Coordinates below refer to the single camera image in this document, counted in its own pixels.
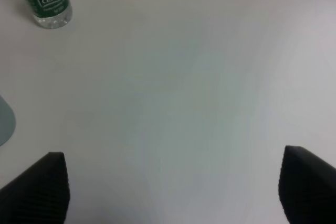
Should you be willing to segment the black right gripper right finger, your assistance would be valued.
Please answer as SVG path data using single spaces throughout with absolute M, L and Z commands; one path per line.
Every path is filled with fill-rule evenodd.
M 335 168 L 301 146 L 285 147 L 278 195 L 289 223 L 335 223 Z

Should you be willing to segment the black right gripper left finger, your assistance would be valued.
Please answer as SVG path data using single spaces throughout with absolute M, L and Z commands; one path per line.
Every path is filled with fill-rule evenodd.
M 1 188 L 1 223 L 64 223 L 69 203 L 64 153 L 49 152 Z

